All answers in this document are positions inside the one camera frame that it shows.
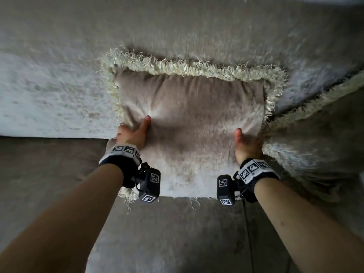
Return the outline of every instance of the pillow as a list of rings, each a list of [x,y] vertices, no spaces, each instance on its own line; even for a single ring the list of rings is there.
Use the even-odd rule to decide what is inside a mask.
[[[216,197],[216,180],[238,170],[234,130],[256,137],[265,116],[266,80],[117,71],[124,123],[152,117],[143,162],[161,172],[161,196]]]

